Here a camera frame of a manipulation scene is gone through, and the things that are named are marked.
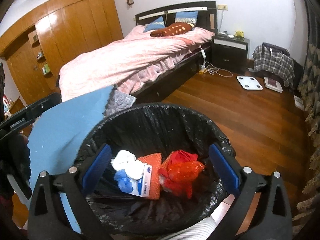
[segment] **bed frame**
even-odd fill
[[[153,22],[161,15],[165,26],[174,23],[175,15],[181,11],[198,11],[196,27],[217,34],[217,5],[215,1],[189,2],[160,7],[136,15],[136,24],[145,25]],[[211,42],[202,46],[208,58],[211,56]],[[146,83],[140,90],[132,93],[136,103],[161,102],[201,68],[203,58],[201,51],[192,53],[190,57],[179,62],[172,70],[160,75],[154,82]]]

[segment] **wall sconce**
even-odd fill
[[[133,0],[127,0],[127,4],[132,5],[132,4],[134,4],[134,2],[133,2]]]

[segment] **blue crumpled plastic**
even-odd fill
[[[131,193],[133,191],[130,178],[125,173],[124,169],[117,171],[113,179],[118,181],[118,187],[122,192]]]

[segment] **black glove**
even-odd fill
[[[24,181],[30,179],[30,149],[27,146],[28,138],[18,133],[7,141],[7,146],[0,149],[0,195],[9,199],[14,191],[7,179],[12,174],[14,165]]]

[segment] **bag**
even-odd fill
[[[227,197],[208,157],[209,146],[215,142],[226,154],[235,157],[226,135],[205,115],[178,105],[144,104],[101,121],[83,141],[75,165],[94,155],[103,143],[110,145],[113,157],[119,150],[128,150],[137,158],[159,152],[162,162],[179,149],[198,154],[198,160],[206,168],[193,183],[191,199],[164,191],[159,200],[122,193],[113,179],[115,170],[111,164],[94,194],[87,197],[110,234],[160,236],[198,223]]]

